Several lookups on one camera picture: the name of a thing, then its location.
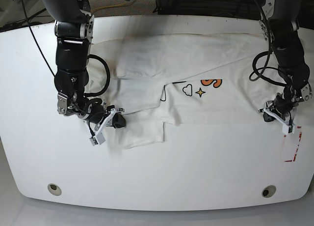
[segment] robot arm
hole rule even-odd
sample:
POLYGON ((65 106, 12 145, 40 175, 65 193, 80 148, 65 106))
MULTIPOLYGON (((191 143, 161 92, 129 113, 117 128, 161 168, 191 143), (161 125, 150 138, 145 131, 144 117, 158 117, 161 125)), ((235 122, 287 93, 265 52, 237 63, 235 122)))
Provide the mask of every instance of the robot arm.
MULTIPOLYGON (((114 107, 105 109, 105 102, 99 98, 89 100, 89 97, 99 96, 105 88, 97 95, 84 93, 84 87, 88 83, 86 66, 90 58, 89 50, 94 24, 94 16, 90 13, 88 0, 42 1, 52 17, 56 19, 58 71, 54 83, 58 90, 58 112, 65 116, 77 114, 88 124, 90 122, 97 124, 97 128, 103 127, 105 120, 115 128, 124 127, 123 117, 119 113, 112 115, 111 111, 115 112, 114 107)), ((260 111, 264 113, 266 122, 277 119, 286 123, 289 127, 288 132, 292 132, 291 111, 295 111, 300 102, 312 97, 308 83, 310 70, 304 61, 303 47, 297 34, 299 26, 296 17, 302 0, 258 1, 265 13, 262 29, 265 36, 270 35, 270 48, 277 58, 279 75, 286 82, 283 93, 277 94, 273 101, 268 101, 266 108, 260 111), (286 122, 285 119, 289 114, 289 121, 286 122)), ((253 61, 256 74, 259 74, 256 69, 258 59, 259 57, 253 61)), ((92 134, 92 142, 100 144, 93 138, 97 135, 90 128, 89 130, 92 134)))
POLYGON ((83 119, 91 132, 93 144, 102 144, 105 139, 100 132, 94 132, 90 123, 100 127, 121 128, 126 125, 120 111, 114 106, 105 107, 100 98, 109 86, 110 71, 104 60, 90 55, 93 35, 94 16, 90 13, 88 0, 42 0, 46 9, 56 20, 54 33, 57 37, 56 65, 54 84, 58 90, 58 112, 64 116, 76 114, 83 119), (98 93, 85 93, 89 77, 89 59, 99 60, 105 67, 107 81, 98 93))
POLYGON ((289 117, 288 133, 293 131, 293 116, 300 102, 312 97, 308 82, 310 69, 304 61, 304 50, 298 37, 297 15, 302 0, 261 0, 260 4, 267 22, 262 23, 264 36, 267 38, 268 24, 271 37, 271 50, 278 61, 278 73, 286 82, 282 94, 277 94, 273 101, 266 103, 263 117, 266 122, 280 118, 280 122, 289 117))

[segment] yellow cable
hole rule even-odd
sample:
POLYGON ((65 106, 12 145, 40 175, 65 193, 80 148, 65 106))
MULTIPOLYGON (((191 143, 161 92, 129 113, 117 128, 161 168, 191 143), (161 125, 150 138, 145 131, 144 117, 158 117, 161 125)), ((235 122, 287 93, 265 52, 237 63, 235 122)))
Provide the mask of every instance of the yellow cable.
POLYGON ((101 7, 97 7, 97 8, 92 9, 92 10, 91 10, 91 13, 94 14, 95 12, 100 11, 100 10, 103 10, 103 9, 106 9, 106 8, 120 7, 120 6, 125 6, 125 5, 127 5, 127 4, 128 4, 128 2, 125 2, 125 3, 123 3, 123 4, 118 4, 118 5, 112 5, 112 6, 101 6, 101 7))

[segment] printed star graphic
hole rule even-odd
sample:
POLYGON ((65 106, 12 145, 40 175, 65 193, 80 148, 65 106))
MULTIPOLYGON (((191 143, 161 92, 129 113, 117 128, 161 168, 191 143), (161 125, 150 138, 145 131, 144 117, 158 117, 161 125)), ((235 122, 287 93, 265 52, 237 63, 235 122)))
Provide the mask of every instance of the printed star graphic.
POLYGON ((204 91, 202 91, 202 89, 200 88, 200 90, 198 90, 198 92, 196 92, 198 95, 200 95, 200 97, 202 97, 203 93, 206 93, 204 91))

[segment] round hole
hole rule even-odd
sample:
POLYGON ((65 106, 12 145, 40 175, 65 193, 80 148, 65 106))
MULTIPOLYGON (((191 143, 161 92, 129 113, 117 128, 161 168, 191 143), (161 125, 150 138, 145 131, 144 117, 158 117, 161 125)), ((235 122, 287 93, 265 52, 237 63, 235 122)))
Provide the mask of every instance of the round hole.
POLYGON ((276 192, 276 187, 274 185, 270 185, 262 191, 263 198, 270 198, 272 197, 276 192))
POLYGON ((51 184, 50 187, 52 188, 52 190, 57 190, 57 186, 56 185, 51 184))
POLYGON ((55 195, 55 196, 59 196, 59 195, 61 195, 61 189, 57 186, 57 185, 55 185, 55 184, 53 184, 53 183, 51 183, 51 184, 48 184, 48 191, 52 194, 52 195, 55 195))
POLYGON ((266 197, 269 194, 269 190, 264 190, 263 191, 263 197, 266 197))

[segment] graphic print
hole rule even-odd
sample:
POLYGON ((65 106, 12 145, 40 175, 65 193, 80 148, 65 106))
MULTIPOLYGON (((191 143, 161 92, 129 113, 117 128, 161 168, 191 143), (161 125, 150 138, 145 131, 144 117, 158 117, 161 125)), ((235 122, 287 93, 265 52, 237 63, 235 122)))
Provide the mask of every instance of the graphic print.
POLYGON ((191 97, 192 96, 192 85, 188 84, 187 86, 185 86, 182 91, 186 94, 186 96, 191 97))
POLYGON ((197 93, 198 95, 200 95, 200 97, 202 97, 202 95, 206 92, 202 91, 202 88, 200 88, 200 90, 198 90, 198 92, 195 92, 197 93))
POLYGON ((209 86, 213 83, 214 88, 218 88, 222 84, 222 80, 201 80, 201 84, 204 86, 209 86))

